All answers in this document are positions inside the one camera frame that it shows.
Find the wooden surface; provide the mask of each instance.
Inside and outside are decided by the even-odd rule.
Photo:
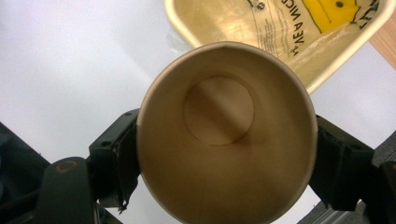
[[[370,39],[372,45],[396,69],[396,11],[384,26]]]

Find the yellow plastic container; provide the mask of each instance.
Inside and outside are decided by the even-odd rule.
[[[234,29],[233,24],[236,23],[244,26],[251,22],[245,19],[248,12],[242,9],[246,8],[247,1],[165,0],[165,9],[172,25],[195,48],[222,40],[255,45],[241,33],[233,35],[233,31],[226,31],[225,34],[224,30],[227,26]],[[318,50],[320,52],[315,55],[300,55],[300,61],[285,63],[303,82],[306,90],[312,93],[378,31],[392,15],[395,5],[395,0],[379,0],[377,12],[364,29],[343,37],[335,34],[331,38],[336,40],[331,45],[322,43],[320,47],[323,50]]]

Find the beige paper cup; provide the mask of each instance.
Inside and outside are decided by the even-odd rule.
[[[138,159],[156,201],[185,223],[266,223],[312,174],[317,124],[299,79],[234,42],[195,49],[152,83],[137,120]]]

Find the white table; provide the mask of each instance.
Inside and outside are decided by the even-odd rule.
[[[50,162],[86,158],[89,144],[140,107],[153,79],[189,49],[162,0],[2,1],[0,120]],[[396,71],[370,44],[311,96],[317,114],[370,147],[396,129]],[[297,222],[318,202],[308,188],[277,223]],[[141,179],[118,218],[177,223]]]

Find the yellow cartoon character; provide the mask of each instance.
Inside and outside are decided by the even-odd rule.
[[[352,22],[359,8],[355,0],[303,0],[321,33]]]

